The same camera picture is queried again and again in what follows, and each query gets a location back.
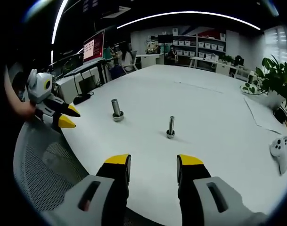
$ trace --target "human hand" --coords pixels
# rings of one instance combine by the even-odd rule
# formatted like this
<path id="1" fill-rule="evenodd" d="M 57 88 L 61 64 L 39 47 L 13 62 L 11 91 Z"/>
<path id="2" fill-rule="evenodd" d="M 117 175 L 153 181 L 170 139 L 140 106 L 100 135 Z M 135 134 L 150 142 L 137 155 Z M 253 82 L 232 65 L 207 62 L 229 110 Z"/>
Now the human hand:
<path id="1" fill-rule="evenodd" d="M 33 106 L 30 101 L 21 102 L 17 108 L 17 114 L 23 119 L 28 120 L 34 116 L 35 106 Z"/>

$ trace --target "computer monitor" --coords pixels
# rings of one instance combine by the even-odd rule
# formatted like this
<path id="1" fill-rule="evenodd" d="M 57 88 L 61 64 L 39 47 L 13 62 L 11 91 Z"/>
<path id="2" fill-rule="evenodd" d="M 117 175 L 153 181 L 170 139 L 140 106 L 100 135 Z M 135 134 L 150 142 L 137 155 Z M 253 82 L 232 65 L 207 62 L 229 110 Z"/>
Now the computer monitor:
<path id="1" fill-rule="evenodd" d="M 103 58 L 105 30 L 94 34 L 83 44 L 83 64 L 101 60 Z"/>

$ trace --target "desk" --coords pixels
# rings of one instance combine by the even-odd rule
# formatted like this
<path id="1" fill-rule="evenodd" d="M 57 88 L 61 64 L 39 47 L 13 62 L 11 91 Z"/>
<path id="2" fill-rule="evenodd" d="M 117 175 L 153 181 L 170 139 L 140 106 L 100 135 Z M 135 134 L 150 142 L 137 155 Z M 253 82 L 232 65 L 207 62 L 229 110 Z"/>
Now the desk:
<path id="1" fill-rule="evenodd" d="M 153 66 L 153 65 L 164 65 L 163 54 L 141 54 L 141 55 L 136 55 L 136 57 L 141 58 L 142 68 Z"/>
<path id="2" fill-rule="evenodd" d="M 77 105 L 74 129 L 62 129 L 84 168 L 95 175 L 113 155 L 131 154 L 127 206 L 166 226 L 182 222 L 178 154 L 195 156 L 236 189 L 251 211 L 269 214 L 287 190 L 269 144 L 277 133 L 256 125 L 239 89 L 244 82 L 193 68 L 154 65 L 94 90 Z M 124 120 L 114 122 L 117 98 Z M 166 138 L 175 116 L 175 137 Z"/>
<path id="3" fill-rule="evenodd" d="M 233 69 L 236 69 L 236 68 L 237 68 L 237 67 L 232 66 L 232 65 L 223 64 L 223 63 L 218 62 L 218 61 L 208 60 L 208 59 L 206 59 L 206 58 L 201 58 L 201 57 L 197 57 L 197 56 L 191 57 L 190 59 L 191 59 L 191 61 L 190 61 L 189 67 L 191 67 L 192 64 L 193 64 L 193 61 L 195 61 L 194 68 L 197 67 L 197 61 L 198 61 L 198 60 L 205 61 L 205 62 L 209 62 L 209 63 L 213 63 L 213 64 L 216 64 L 216 65 L 224 65 L 224 66 L 227 66 L 227 67 L 230 67 L 230 68 L 233 68 Z"/>

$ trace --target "curved ceiling light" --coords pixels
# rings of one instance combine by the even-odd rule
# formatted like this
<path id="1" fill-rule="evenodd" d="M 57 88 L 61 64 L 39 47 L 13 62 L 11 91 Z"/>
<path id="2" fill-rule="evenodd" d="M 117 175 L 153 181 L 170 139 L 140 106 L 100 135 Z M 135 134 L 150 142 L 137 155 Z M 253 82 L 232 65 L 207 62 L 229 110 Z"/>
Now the curved ceiling light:
<path id="1" fill-rule="evenodd" d="M 185 13 L 206 14 L 206 15 L 212 15 L 212 16 L 221 16 L 221 17 L 228 18 L 228 19 L 231 19 L 231 20 L 239 21 L 239 22 L 244 23 L 244 24 L 246 24 L 246 25 L 249 25 L 249 26 L 251 26 L 251 27 L 253 27 L 253 28 L 257 29 L 257 30 L 260 30 L 259 27 L 254 26 L 253 24 L 248 23 L 248 22 L 246 22 L 246 21 L 243 21 L 243 20 L 234 18 L 234 17 L 232 17 L 232 16 L 226 16 L 226 15 L 218 14 L 218 13 L 199 12 L 199 11 L 182 11 L 182 12 L 171 12 L 171 13 L 156 14 L 156 15 L 153 15 L 153 16 L 147 16 L 147 17 L 144 17 L 144 18 L 141 18 L 141 19 L 138 19 L 138 20 L 134 20 L 134 21 L 128 22 L 128 23 L 126 23 L 126 24 L 123 24 L 123 25 L 117 27 L 117 29 L 122 28 L 122 27 L 127 26 L 127 25 L 130 25 L 130 24 L 133 24 L 133 23 L 138 22 L 138 21 L 141 21 L 141 20 L 145 20 L 145 19 L 149 19 L 149 18 L 153 18 L 153 17 L 157 17 L 157 16 L 166 16 L 166 15 L 172 15 L 172 14 L 185 14 Z"/>
<path id="2" fill-rule="evenodd" d="M 63 0 L 61 6 L 59 8 L 59 11 L 57 13 L 57 18 L 55 20 L 55 24 L 54 24 L 54 28 L 53 28 L 51 44 L 54 44 L 55 36 L 57 34 L 57 28 L 58 28 L 59 20 L 62 17 L 62 14 L 64 12 L 64 9 L 65 9 L 67 3 L 68 3 L 68 0 Z M 53 51 L 51 51 L 51 64 L 53 64 Z"/>

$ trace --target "ceiling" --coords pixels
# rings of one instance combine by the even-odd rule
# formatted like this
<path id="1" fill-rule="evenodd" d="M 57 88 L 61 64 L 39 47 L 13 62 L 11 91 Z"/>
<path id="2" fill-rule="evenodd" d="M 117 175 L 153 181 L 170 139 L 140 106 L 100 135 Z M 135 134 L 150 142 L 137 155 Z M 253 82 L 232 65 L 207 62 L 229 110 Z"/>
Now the ceiling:
<path id="1" fill-rule="evenodd" d="M 115 19 L 97 19 L 93 21 L 93 15 L 84 14 L 83 0 L 69 0 L 61 17 L 55 44 L 51 45 L 54 22 L 62 0 L 53 0 L 40 10 L 27 23 L 21 19 L 25 12 L 34 3 L 33 0 L 14 1 L 9 11 L 13 21 L 8 25 L 12 34 L 10 48 L 16 58 L 31 62 L 32 67 L 45 67 L 50 64 L 50 51 L 54 50 L 54 59 L 61 58 L 62 53 L 73 50 L 77 52 L 83 41 L 96 30 L 110 25 L 122 25 L 127 22 L 159 13 L 175 11 L 204 11 L 232 16 L 261 28 L 258 31 L 246 24 L 218 16 L 183 14 L 160 16 L 143 20 L 118 30 L 117 35 L 129 33 L 135 30 L 143 30 L 157 26 L 192 25 L 208 26 L 213 28 L 228 29 L 246 36 L 255 36 L 262 31 L 280 23 L 278 17 L 273 17 L 262 1 L 256 0 L 222 0 L 222 1 L 156 1 L 156 0 L 120 0 L 120 5 L 130 7 L 131 10 Z"/>

